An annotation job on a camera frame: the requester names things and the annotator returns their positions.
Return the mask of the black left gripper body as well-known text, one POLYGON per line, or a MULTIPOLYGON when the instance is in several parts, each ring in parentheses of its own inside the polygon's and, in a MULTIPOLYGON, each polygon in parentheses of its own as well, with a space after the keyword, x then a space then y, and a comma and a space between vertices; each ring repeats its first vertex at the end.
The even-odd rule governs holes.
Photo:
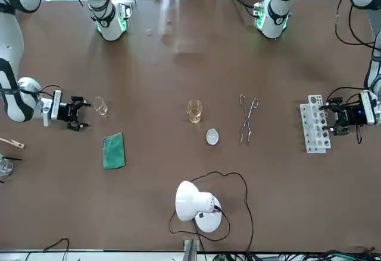
POLYGON ((367 124, 367 117, 362 106, 345 106, 343 112, 344 125, 367 124))

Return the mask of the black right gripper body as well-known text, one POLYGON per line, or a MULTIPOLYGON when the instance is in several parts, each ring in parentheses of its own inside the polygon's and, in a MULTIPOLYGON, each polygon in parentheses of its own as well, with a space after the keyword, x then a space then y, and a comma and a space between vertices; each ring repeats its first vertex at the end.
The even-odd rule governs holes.
POLYGON ((59 106, 59 120, 64 122, 73 122, 72 109, 74 103, 60 103, 59 106))

